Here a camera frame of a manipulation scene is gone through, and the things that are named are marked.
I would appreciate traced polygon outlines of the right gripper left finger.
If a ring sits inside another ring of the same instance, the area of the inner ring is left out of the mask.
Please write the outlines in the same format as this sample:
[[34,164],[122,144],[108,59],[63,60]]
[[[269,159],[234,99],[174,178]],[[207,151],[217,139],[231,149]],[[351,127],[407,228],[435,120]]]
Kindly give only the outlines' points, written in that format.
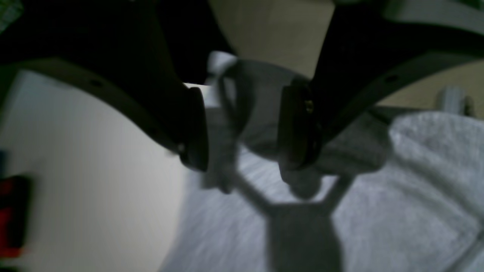
[[152,0],[25,0],[1,34],[1,79],[50,76],[99,98],[148,137],[205,172],[209,145],[200,88],[176,75]]

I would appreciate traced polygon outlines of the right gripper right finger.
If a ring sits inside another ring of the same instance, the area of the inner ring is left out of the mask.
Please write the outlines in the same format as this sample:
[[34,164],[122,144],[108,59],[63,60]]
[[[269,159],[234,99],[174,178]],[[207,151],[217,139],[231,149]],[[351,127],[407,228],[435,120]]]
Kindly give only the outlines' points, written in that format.
[[335,0],[313,78],[283,88],[280,170],[320,150],[380,100],[483,59],[482,0]]

